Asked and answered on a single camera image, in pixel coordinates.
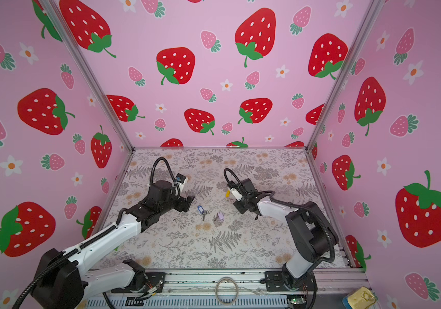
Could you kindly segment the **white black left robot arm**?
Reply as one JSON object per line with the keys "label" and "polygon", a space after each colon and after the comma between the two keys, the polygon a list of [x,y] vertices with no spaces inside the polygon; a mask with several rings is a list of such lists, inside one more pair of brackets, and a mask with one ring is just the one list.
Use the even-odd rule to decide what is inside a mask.
{"label": "white black left robot arm", "polygon": [[117,288],[128,287],[143,277],[144,269],[133,260],[115,267],[93,270],[102,258],[128,239],[156,224],[172,209],[188,212],[194,197],[182,197],[188,179],[178,174],[175,182],[158,181],[136,205],[123,209],[115,223],[63,251],[51,249],[41,257],[30,295],[43,308],[76,308],[82,301]]}

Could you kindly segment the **key with blue tag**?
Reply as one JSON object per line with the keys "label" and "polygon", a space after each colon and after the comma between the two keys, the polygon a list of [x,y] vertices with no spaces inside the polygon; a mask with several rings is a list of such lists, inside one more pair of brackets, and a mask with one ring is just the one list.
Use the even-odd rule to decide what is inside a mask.
{"label": "key with blue tag", "polygon": [[197,210],[199,211],[200,215],[202,216],[202,221],[205,221],[205,218],[206,218],[206,215],[208,212],[201,205],[197,206]]}

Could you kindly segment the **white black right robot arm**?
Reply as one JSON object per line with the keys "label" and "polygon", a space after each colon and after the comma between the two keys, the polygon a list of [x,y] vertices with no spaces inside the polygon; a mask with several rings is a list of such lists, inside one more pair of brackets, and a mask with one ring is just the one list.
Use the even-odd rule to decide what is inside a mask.
{"label": "white black right robot arm", "polygon": [[316,203],[296,205],[278,200],[273,191],[256,190],[249,179],[241,182],[229,180],[228,188],[240,213],[250,211],[256,217],[270,217],[289,227],[297,253],[282,267],[279,282],[286,288],[300,288],[317,266],[335,261],[339,237]]}

